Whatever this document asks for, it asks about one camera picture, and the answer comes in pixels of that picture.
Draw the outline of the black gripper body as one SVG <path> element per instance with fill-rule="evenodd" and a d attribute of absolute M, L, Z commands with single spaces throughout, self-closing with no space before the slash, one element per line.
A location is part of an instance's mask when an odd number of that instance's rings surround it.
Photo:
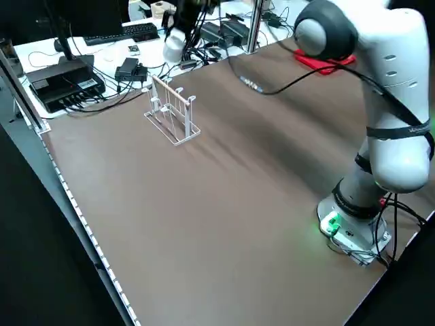
<path fill-rule="evenodd" d="M 174 25 L 194 26 L 203 13 L 210 14 L 218 6 L 216 0 L 178 1 L 176 5 Z"/>

